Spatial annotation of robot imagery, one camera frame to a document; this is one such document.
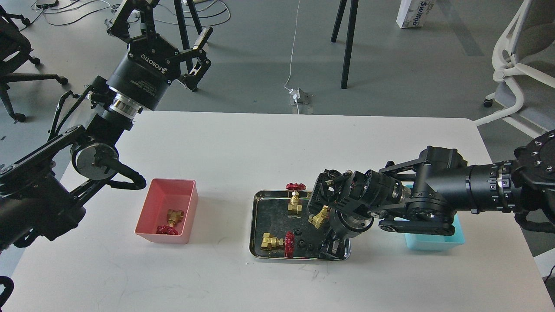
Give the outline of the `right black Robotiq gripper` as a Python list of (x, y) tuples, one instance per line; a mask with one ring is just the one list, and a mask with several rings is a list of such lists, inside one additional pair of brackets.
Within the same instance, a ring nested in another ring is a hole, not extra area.
[(367, 172), (324, 170), (318, 175), (308, 207), (311, 212), (327, 206), (325, 239), (320, 248), (323, 259), (343, 257), (343, 241), (367, 231), (373, 216), (383, 218), (383, 205), (404, 199), (402, 182), (373, 170)]

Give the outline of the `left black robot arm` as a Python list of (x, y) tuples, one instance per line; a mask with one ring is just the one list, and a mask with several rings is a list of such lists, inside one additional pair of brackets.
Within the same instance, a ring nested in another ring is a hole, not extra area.
[(1, 170), (1, 249), (28, 247), (37, 237), (50, 241), (78, 226), (85, 203), (103, 186), (141, 190), (139, 172), (120, 162), (116, 142), (131, 130), (136, 114), (154, 111), (173, 81), (196, 91), (211, 61), (204, 45), (213, 32), (196, 25), (198, 38), (188, 47), (182, 2), (175, 10), (182, 41), (180, 51), (155, 31), (156, 0), (124, 0), (108, 33), (127, 44), (127, 52), (111, 77), (96, 77), (77, 95), (72, 114), (89, 99), (97, 114), (87, 126), (61, 128), (63, 94), (46, 144)]

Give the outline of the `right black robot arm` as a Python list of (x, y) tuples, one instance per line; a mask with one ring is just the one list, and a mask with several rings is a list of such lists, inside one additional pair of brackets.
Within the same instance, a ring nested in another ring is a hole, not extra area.
[(378, 172), (325, 170), (307, 205), (325, 223), (321, 254), (339, 258), (345, 239), (373, 220), (388, 232), (451, 236), (458, 211), (513, 213), (528, 231), (554, 232), (554, 132), (515, 150), (515, 159), (468, 166), (456, 149), (428, 146), (415, 160)]

